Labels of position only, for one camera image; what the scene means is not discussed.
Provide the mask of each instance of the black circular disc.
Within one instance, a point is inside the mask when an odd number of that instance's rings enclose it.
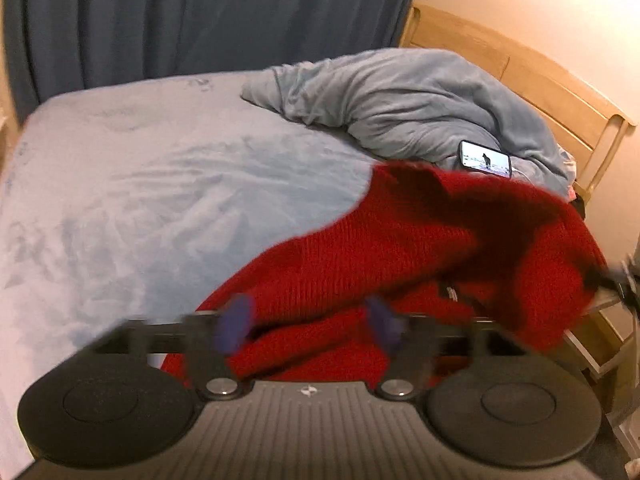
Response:
[[[18,423],[38,458],[74,467],[139,462],[186,432],[194,400],[175,378],[125,354],[89,355],[32,384]]]
[[[580,453],[598,433],[593,392],[541,356],[476,360],[428,395],[434,430],[464,454],[510,468],[549,466]]]

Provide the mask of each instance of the red sweater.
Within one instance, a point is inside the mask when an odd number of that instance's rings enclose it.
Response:
[[[604,258],[574,209],[540,189],[496,176],[393,162],[373,170],[360,204],[336,223],[265,251],[198,310],[237,293],[254,300],[257,338],[228,363],[240,378],[364,380],[387,357],[363,298],[451,324],[488,316],[526,344],[558,343],[593,298],[585,275]],[[443,298],[454,284],[482,312]],[[184,378],[182,357],[162,368]]]

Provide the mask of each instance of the gray ribbed plate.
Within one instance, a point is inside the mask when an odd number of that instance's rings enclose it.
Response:
[[[444,446],[403,402],[363,383],[258,382],[248,396],[212,402],[165,452],[126,467],[74,470],[37,461],[21,480],[584,479],[578,462],[500,470]]]

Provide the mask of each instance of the gray blanket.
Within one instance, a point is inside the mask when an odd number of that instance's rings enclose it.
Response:
[[[292,121],[346,126],[384,158],[459,167],[469,140],[511,155],[513,177],[568,197],[575,163],[543,119],[487,72],[446,50],[390,48],[276,66],[242,97]]]

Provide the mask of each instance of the blanket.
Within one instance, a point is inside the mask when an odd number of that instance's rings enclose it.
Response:
[[[276,66],[242,97],[292,121],[345,126],[383,158],[458,167],[469,140],[511,155],[513,177],[568,199],[575,162],[542,117],[480,67],[447,50],[388,48]]]
[[[374,385],[388,359],[367,298],[449,324],[487,316],[542,350],[586,309],[604,264],[577,212],[543,190],[393,162],[374,168],[356,209],[267,250],[199,310],[238,294],[248,304],[253,329],[228,358],[241,379]],[[443,294],[442,283],[473,301]],[[185,378],[180,355],[163,369]]]

